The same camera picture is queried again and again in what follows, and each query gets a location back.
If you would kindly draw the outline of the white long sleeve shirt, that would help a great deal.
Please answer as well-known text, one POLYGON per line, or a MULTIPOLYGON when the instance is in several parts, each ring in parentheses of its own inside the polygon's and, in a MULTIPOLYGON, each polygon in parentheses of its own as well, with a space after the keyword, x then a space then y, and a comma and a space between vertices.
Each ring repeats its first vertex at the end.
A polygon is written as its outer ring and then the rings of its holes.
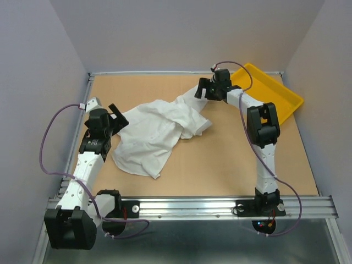
POLYGON ((174 101, 154 100, 124 113, 129 124, 118 134, 112 153, 117 167, 129 174, 157 179, 180 139, 200 136, 212 123, 201 115, 208 100, 195 98, 193 87, 174 101))

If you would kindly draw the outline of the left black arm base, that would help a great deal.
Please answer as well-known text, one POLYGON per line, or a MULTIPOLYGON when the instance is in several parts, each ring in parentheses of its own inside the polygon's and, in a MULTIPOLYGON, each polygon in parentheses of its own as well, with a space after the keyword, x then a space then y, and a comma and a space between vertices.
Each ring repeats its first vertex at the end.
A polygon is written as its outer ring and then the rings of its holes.
POLYGON ((139 218, 140 201, 139 200, 122 200, 115 206, 107 217, 137 219, 139 218))

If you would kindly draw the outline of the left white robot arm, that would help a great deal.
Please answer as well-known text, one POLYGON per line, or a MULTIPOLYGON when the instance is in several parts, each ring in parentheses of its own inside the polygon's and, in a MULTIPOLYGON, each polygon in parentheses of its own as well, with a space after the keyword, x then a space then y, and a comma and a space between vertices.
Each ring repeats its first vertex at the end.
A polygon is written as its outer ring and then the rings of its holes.
POLYGON ((112 136, 129 122, 114 104, 104 109, 96 97, 77 107, 89 116, 76 167, 73 174, 64 174, 70 179, 68 187, 57 206, 48 209, 44 216, 54 249, 90 250, 104 217, 115 217, 122 212, 119 191, 102 190, 93 197, 92 187, 111 149, 112 136))

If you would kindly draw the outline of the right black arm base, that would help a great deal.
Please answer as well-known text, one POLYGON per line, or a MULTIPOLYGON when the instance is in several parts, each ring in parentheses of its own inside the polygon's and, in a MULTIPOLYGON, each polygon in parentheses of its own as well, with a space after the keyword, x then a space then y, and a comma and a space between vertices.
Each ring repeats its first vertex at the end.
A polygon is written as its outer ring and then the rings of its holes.
POLYGON ((269 205, 257 205, 254 199, 236 200, 235 203, 235 211, 239 217, 286 216, 285 208, 283 207, 282 211, 279 209, 279 205, 283 205, 283 200, 269 205))

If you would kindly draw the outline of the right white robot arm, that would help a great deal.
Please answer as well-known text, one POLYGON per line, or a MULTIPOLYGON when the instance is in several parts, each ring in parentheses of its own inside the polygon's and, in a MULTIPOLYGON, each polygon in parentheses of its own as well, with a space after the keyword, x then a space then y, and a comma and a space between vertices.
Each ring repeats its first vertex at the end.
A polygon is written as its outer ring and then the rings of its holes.
POLYGON ((280 136, 276 107, 248 95, 240 86, 232 85, 228 69, 212 68, 212 78, 200 78, 196 98, 224 101, 240 111, 246 138, 256 156, 257 180, 253 199, 236 202, 235 213, 242 217, 266 216, 280 204, 276 182, 275 150, 280 136))

